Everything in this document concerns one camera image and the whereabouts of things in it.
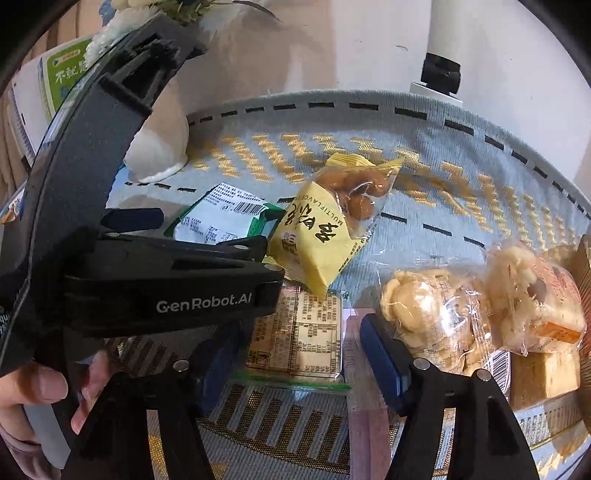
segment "black clamp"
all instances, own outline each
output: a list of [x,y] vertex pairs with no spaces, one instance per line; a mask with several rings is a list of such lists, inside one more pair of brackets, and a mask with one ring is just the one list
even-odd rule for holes
[[448,480],[534,480],[538,472],[527,441],[491,373],[471,377],[441,372],[413,358],[375,314],[361,324],[361,344],[386,404],[406,416],[388,480],[433,476],[446,408],[456,409]]

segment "white wall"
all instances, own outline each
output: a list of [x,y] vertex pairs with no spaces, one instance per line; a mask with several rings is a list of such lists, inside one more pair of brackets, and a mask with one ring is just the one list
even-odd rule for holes
[[[187,113],[314,88],[408,91],[420,79],[430,0],[272,0],[268,7],[283,23],[239,7],[247,8],[243,21],[183,67]],[[573,179],[589,143],[591,89],[569,55],[517,0],[464,0],[456,13],[467,46],[457,59],[465,107]]]

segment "plastic bag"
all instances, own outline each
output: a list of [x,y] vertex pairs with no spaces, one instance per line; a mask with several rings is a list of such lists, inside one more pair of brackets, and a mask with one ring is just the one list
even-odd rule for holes
[[587,326],[568,271],[513,240],[492,248],[486,266],[495,343],[520,355],[580,346]]
[[305,390],[346,391],[342,375],[343,299],[319,300],[302,286],[284,285],[277,311],[257,318],[245,368],[237,377]]
[[335,154],[306,183],[277,226],[268,254],[286,277],[318,298],[369,240],[401,160],[379,166],[354,154]]
[[380,307],[414,357],[440,370],[472,375],[495,347],[483,284],[463,268],[417,268],[381,274]]

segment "snack bag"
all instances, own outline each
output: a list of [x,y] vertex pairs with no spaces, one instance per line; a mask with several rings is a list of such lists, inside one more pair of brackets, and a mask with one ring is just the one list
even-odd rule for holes
[[482,290],[474,275],[447,268],[399,270],[383,285],[380,307],[414,357],[470,376],[495,350]]
[[277,226],[268,254],[287,278],[323,299],[328,286],[369,240],[402,161],[379,166],[335,154],[298,192]]
[[521,355],[580,346],[586,322],[568,271],[517,241],[494,248],[486,265],[495,343]]

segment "white label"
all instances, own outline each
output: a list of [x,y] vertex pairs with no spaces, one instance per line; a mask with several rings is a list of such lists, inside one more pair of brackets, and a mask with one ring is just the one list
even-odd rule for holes
[[252,193],[221,183],[174,228],[174,239],[215,245],[243,238],[252,220],[267,209],[265,201]]

